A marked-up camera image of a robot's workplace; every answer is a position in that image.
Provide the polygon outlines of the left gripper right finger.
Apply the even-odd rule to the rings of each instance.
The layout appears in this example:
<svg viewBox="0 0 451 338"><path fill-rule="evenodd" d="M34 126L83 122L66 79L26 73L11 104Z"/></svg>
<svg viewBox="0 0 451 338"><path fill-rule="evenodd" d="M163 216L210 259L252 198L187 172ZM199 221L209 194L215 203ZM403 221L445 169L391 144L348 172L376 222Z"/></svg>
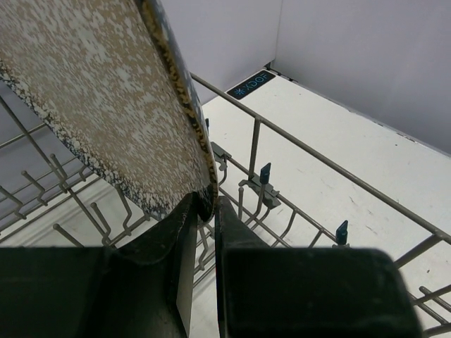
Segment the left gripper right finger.
<svg viewBox="0 0 451 338"><path fill-rule="evenodd" d="M219 334L226 334L226 301L224 282L226 280L223 258L228 249L269 248L253 230L239 219L230 199L220 196L214 218L214 239L216 259L216 304Z"/></svg>

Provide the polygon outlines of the speckled beige round plate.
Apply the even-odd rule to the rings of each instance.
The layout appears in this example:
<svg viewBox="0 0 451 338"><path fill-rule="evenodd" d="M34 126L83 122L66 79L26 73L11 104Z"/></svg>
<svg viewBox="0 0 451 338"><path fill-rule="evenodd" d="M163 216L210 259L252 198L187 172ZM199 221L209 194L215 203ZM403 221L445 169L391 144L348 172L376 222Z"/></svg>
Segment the speckled beige round plate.
<svg viewBox="0 0 451 338"><path fill-rule="evenodd" d="M2 1L1 81L144 212L196 194L212 218L214 155L160 1Z"/></svg>

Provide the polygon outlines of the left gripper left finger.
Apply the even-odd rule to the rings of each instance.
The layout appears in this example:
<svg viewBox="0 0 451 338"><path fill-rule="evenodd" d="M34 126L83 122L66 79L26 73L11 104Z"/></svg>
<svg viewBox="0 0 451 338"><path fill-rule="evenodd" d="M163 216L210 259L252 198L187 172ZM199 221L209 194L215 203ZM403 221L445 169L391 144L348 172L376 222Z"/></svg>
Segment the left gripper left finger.
<svg viewBox="0 0 451 338"><path fill-rule="evenodd" d="M186 195L164 220L120 249L116 333L188 333L198 201Z"/></svg>

